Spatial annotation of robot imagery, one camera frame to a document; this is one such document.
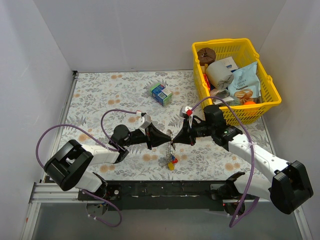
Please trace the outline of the yellow key tag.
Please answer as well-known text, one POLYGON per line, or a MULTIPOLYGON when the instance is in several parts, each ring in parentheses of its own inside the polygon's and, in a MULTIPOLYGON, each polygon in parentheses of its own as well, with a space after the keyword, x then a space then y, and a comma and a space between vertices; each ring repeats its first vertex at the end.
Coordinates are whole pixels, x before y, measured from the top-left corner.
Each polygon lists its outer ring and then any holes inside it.
POLYGON ((169 162, 167 166, 170 171, 173 171, 175 169, 175 165, 172 162, 169 162))

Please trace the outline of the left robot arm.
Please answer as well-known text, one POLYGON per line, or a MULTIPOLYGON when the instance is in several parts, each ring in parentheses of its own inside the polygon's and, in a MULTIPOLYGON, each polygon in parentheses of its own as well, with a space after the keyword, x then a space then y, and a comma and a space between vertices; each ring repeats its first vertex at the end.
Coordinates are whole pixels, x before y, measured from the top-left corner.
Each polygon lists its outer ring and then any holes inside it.
POLYGON ((96 164, 118 164, 129 154, 126 147, 146 144, 151 150, 168 143, 172 138, 158 130, 152 123, 144 131, 136 129, 130 131, 125 125, 115 127, 111 136, 111 144, 118 147, 112 151, 105 145, 85 145, 76 140, 69 140, 44 165, 44 171, 59 185, 63 191, 72 188, 84 189, 95 200, 106 196, 104 180, 95 173, 87 171, 87 167, 96 164))

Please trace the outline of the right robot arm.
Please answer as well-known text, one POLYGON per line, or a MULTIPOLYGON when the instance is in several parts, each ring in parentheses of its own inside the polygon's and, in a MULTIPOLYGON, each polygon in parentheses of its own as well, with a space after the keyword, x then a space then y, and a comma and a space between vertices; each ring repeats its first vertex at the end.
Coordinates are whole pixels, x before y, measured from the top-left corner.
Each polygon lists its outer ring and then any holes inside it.
POLYGON ((194 115, 189 106, 183 106, 179 115, 184 118, 183 125, 173 143, 193 146, 197 138, 211 137, 216 145, 246 160, 265 176, 259 179, 239 171, 213 191, 215 196, 237 199, 248 193, 271 201, 289 215, 314 195, 301 162, 289 162, 254 144, 240 129, 226 123, 218 106, 206 106, 204 120, 194 115))

